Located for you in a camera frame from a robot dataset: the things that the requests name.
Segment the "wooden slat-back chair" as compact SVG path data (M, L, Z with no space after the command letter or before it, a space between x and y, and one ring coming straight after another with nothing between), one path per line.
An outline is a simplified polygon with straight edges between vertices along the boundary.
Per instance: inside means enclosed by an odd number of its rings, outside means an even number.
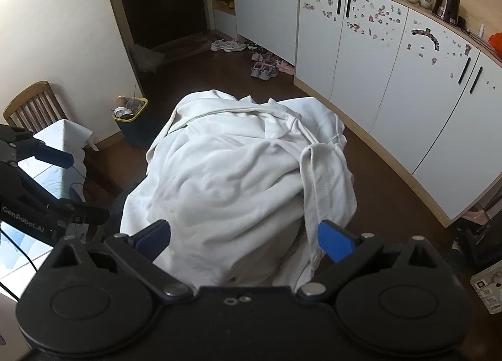
M28 86L7 105L3 117L9 126L18 126L32 132L64 120L67 115L46 80Z

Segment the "white sticker-covered cabinets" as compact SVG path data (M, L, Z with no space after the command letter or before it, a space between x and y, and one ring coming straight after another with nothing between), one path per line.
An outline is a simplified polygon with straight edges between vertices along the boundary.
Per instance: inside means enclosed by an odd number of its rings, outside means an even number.
M394 0L235 0L238 34L294 65L444 226L501 179L501 65Z

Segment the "grey pink sneakers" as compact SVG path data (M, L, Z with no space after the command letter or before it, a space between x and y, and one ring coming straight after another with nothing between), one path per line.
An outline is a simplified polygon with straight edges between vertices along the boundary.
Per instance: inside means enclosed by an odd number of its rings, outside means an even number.
M277 57L271 52L254 52L252 54L254 65L250 75L253 78L268 81L279 76L280 72L276 66Z

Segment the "white sneakers pair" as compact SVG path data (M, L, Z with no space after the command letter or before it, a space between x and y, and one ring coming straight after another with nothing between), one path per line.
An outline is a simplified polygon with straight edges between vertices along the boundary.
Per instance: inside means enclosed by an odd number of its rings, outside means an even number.
M236 40L215 40L210 47L213 52L224 51L224 52L240 52L244 51L247 46L244 43L240 43Z

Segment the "yellow rimmed trash bin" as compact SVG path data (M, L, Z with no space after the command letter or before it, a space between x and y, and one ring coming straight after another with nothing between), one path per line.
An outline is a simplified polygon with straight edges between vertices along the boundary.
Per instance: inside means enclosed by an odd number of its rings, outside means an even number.
M112 112L112 118L130 146L142 149L149 148L154 130L146 98L119 96Z

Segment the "white printed sweatshirt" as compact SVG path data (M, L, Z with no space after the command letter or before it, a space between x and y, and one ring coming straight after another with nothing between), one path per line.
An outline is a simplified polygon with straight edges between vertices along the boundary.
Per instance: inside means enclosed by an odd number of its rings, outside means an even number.
M313 97L193 92L147 151L120 229L168 222L155 263L192 288L299 289L323 259L319 224L345 227L356 212L345 144L341 119Z

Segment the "black electric kettle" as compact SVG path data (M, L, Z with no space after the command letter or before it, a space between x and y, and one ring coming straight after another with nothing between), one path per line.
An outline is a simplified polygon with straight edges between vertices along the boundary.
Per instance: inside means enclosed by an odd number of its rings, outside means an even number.
M460 0L435 0L432 14L449 24L456 25Z

